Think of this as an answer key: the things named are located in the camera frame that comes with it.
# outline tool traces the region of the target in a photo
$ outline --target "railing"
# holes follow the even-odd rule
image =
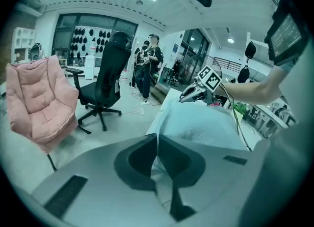
[[[240,70],[241,70],[241,64],[239,64],[239,63],[235,63],[233,61],[229,61],[229,60],[219,58],[219,57],[214,57],[214,59],[216,60],[216,61],[214,61],[215,65],[218,65],[218,66],[226,68],[226,69],[230,69],[230,70],[235,71],[235,72],[240,72]]]

